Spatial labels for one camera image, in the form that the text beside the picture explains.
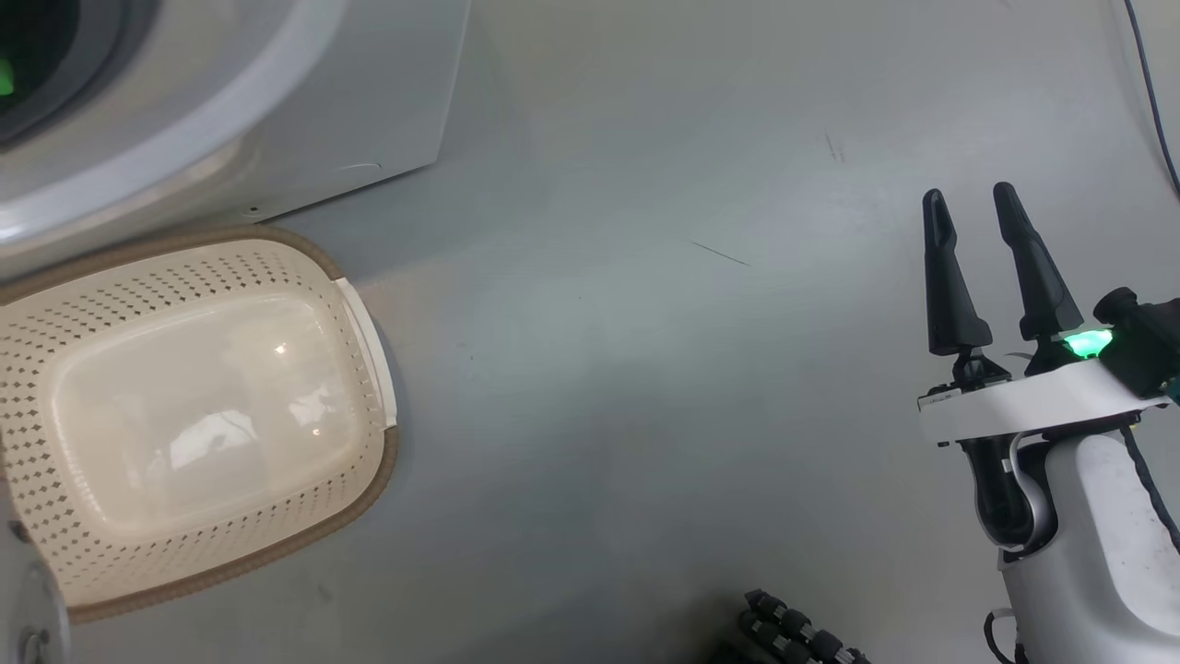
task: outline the perforated basket wall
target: perforated basket wall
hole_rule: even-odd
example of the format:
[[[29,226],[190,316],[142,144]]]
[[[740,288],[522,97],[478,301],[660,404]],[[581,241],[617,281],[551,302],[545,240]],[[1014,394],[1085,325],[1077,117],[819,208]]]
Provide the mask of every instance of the perforated basket wall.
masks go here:
[[[186,579],[204,576],[199,586],[236,576],[234,565],[243,571],[257,566],[266,560],[251,557],[276,558],[343,525],[324,527],[326,520],[354,519],[388,479],[388,468],[381,472],[381,467],[382,460],[386,467],[392,465],[393,451],[387,451],[384,410],[340,289],[316,259],[290,245],[299,242],[289,234],[254,230],[268,238],[218,241],[136,259],[22,295],[0,308],[0,459],[20,518],[72,609],[120,598],[150,604],[163,599],[145,597],[153,589],[166,589],[165,596],[183,594],[177,584]],[[159,248],[157,243],[140,252]],[[135,255],[132,249],[113,259]],[[333,327],[327,331],[339,344],[333,353],[350,368],[355,384],[353,407],[360,426],[349,459],[336,464],[330,475],[266,504],[169,537],[137,540],[104,530],[103,520],[83,505],[88,499],[72,471],[77,460],[67,459],[57,440],[46,377],[71,357],[72,349],[119,336],[144,316],[175,315],[178,307],[205,310],[219,297],[241,301],[251,292],[299,296],[323,307],[322,317]],[[118,452],[118,441],[83,443]],[[301,539],[309,532],[315,537]]]

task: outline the black cable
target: black cable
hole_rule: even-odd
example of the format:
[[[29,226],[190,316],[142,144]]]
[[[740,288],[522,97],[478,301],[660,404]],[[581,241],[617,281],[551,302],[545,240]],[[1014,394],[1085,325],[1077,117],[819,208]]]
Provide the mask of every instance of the black cable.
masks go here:
[[[1143,84],[1147,86],[1147,100],[1152,104],[1152,120],[1155,123],[1155,136],[1160,140],[1160,150],[1163,152],[1163,162],[1168,165],[1168,175],[1172,176],[1172,188],[1180,196],[1180,176],[1176,175],[1176,166],[1172,162],[1172,151],[1168,150],[1168,140],[1163,136],[1163,121],[1160,120],[1160,105],[1155,100],[1155,85],[1152,84],[1152,70],[1147,66],[1147,52],[1143,50],[1143,35],[1139,32],[1139,18],[1135,17],[1135,7],[1130,0],[1123,0],[1127,5],[1127,17],[1130,19],[1130,29],[1135,33],[1135,48],[1139,51],[1139,67],[1143,70]]]
[[[1130,461],[1135,464],[1135,474],[1139,475],[1139,484],[1143,485],[1143,489],[1147,491],[1147,495],[1152,499],[1152,507],[1155,509],[1155,515],[1160,519],[1160,524],[1163,524],[1163,527],[1167,528],[1168,537],[1172,539],[1172,546],[1175,547],[1176,553],[1180,553],[1180,528],[1176,528],[1176,522],[1168,514],[1168,507],[1163,505],[1160,491],[1155,487],[1155,480],[1152,479],[1152,472],[1147,468],[1147,460],[1143,459],[1143,453],[1139,452],[1139,445],[1135,443],[1135,435],[1130,433],[1130,427],[1123,427],[1120,432],[1122,433],[1122,440],[1127,443],[1127,454],[1130,456]]]
[[[996,614],[991,611],[988,612],[988,617],[983,619],[983,638],[988,642],[988,650],[996,656],[996,660],[999,664],[1016,664],[1011,659],[1004,656],[999,651],[999,646],[996,645],[996,635],[991,631],[991,624],[996,622]]]

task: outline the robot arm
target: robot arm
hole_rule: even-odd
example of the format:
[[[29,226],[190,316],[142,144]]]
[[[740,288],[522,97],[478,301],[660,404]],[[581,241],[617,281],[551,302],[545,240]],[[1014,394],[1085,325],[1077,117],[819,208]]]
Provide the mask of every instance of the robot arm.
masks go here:
[[[918,400],[923,434],[971,464],[1029,662],[1180,662],[1180,532],[1130,433],[1180,399],[1180,300],[1141,305],[1120,288],[1095,308],[1108,330],[1063,338],[1082,323],[1073,296],[1015,189],[997,184],[995,198],[1021,334],[1037,350],[1015,381],[984,357],[991,330],[963,282],[945,200],[927,193],[930,351],[957,361],[953,381]]]

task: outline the green indicator light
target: green indicator light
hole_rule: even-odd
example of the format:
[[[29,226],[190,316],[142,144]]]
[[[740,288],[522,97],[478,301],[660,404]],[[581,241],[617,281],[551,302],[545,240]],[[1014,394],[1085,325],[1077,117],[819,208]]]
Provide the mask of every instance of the green indicator light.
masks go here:
[[[1110,343],[1112,338],[1109,329],[1090,329],[1070,335],[1066,337],[1064,342],[1069,344],[1069,350],[1074,351],[1077,357],[1096,357]]]
[[[0,97],[17,91],[17,79],[12,75],[12,63],[0,58]]]

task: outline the washing machine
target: washing machine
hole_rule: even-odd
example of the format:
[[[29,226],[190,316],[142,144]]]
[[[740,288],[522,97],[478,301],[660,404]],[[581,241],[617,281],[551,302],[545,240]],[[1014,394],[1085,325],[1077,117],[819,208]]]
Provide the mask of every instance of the washing machine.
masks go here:
[[[0,284],[432,163],[470,0],[0,0]]]

